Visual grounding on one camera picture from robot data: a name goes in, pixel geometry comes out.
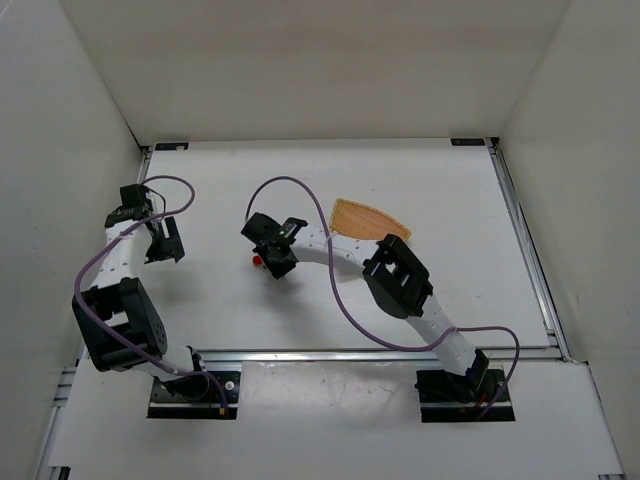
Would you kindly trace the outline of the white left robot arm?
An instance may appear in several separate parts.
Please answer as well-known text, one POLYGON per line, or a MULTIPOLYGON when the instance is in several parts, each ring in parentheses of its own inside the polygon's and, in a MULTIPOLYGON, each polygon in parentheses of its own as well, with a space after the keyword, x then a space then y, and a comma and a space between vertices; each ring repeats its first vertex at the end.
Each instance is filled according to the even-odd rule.
POLYGON ((101 372, 144 371, 162 382, 203 369, 189 346, 171 345, 140 274, 142 267, 184 257, 182 240, 170 216, 138 225, 132 219, 105 225, 109 251, 90 287, 72 299, 72 310, 89 356, 101 372))

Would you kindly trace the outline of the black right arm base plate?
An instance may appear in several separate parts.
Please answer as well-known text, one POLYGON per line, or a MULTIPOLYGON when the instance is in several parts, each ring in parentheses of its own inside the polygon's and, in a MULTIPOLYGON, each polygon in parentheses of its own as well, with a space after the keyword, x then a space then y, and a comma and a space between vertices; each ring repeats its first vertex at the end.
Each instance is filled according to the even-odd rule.
POLYGON ((476 391, 469 390, 454 376, 444 370, 418 370, 415 388, 418 391, 421 422, 473 423, 514 422, 516 420, 508 389, 491 408, 482 412, 503 386, 505 372, 502 368, 489 368, 476 391))

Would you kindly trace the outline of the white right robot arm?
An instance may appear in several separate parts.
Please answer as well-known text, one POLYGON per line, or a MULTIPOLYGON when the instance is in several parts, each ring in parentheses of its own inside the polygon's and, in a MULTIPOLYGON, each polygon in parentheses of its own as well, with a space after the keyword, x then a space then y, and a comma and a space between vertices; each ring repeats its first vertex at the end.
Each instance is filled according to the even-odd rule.
POLYGON ((486 355, 442 311, 430 273, 399 236, 361 240, 329 234, 297 218, 279 224, 263 214, 253 215, 241 234, 254 244, 253 252, 276 279, 299 263, 328 266, 333 288, 336 272, 362 278, 377 307, 407 321, 427 343, 423 349, 436 354, 454 384, 480 390, 488 370, 486 355))

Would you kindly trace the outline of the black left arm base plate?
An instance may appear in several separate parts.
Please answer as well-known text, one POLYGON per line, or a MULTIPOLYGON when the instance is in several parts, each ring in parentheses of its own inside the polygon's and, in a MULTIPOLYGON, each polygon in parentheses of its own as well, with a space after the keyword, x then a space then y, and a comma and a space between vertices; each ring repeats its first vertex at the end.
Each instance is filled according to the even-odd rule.
POLYGON ((224 391, 226 406, 221 404, 218 387, 209 378, 180 378, 161 382, 154 378, 149 395, 147 417, 150 419, 235 420, 241 390, 241 369, 224 367, 212 374, 224 391))

